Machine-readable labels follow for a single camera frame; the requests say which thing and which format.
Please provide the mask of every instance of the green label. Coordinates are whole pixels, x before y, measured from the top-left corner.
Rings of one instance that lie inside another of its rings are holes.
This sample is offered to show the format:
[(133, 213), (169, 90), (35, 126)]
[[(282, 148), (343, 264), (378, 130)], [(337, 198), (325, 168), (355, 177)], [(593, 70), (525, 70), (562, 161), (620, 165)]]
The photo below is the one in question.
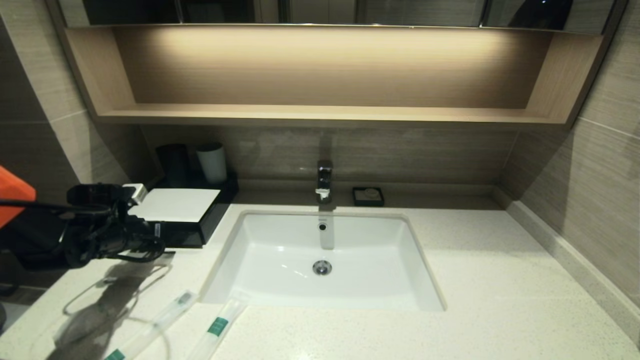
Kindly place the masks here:
[(104, 360), (124, 360), (124, 354), (120, 352), (120, 350), (115, 349), (109, 356), (105, 357)]
[(214, 321), (211, 324), (211, 326), (209, 327), (209, 330), (207, 330), (207, 332), (210, 332), (211, 334), (214, 334), (215, 336), (220, 336), (220, 334), (222, 334), (222, 330), (224, 330), (227, 327), (228, 323), (229, 323), (229, 320), (227, 320), (227, 319), (216, 318), (216, 321)]

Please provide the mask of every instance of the chrome faucet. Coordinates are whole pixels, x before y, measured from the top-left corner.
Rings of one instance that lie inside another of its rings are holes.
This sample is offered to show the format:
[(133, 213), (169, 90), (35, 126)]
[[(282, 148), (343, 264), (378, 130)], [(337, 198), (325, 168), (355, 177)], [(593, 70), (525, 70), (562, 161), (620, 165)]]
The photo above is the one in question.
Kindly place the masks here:
[(328, 204), (331, 202), (331, 171), (333, 163), (330, 160), (318, 161), (318, 187), (316, 194), (318, 204)]

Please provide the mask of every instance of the baseboard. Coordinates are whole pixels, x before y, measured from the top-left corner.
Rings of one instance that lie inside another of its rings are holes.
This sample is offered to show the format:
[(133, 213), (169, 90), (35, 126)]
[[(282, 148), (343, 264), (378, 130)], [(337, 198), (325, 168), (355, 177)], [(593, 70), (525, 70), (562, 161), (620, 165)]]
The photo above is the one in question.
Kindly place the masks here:
[(640, 348), (640, 308), (525, 204), (513, 200), (499, 187), (494, 189), (493, 199), (571, 274)]

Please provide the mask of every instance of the wooden shelf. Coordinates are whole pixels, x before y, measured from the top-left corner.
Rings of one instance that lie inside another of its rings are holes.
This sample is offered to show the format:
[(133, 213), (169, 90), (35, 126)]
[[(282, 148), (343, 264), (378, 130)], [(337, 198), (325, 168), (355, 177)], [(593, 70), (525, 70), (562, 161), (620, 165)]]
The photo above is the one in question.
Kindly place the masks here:
[(135, 104), (100, 115), (104, 122), (185, 125), (442, 126), (455, 123), (563, 125), (527, 110), (238, 104)]
[(615, 29), (68, 29), (47, 1), (92, 116), (128, 124), (570, 127)]

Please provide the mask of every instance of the white cup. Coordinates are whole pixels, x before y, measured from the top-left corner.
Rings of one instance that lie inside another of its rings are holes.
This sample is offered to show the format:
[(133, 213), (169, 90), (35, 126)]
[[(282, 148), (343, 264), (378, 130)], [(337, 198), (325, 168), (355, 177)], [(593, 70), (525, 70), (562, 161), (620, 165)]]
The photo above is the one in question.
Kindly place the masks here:
[(205, 143), (196, 147), (196, 154), (202, 166), (204, 177), (211, 185), (227, 181), (225, 148), (219, 142)]

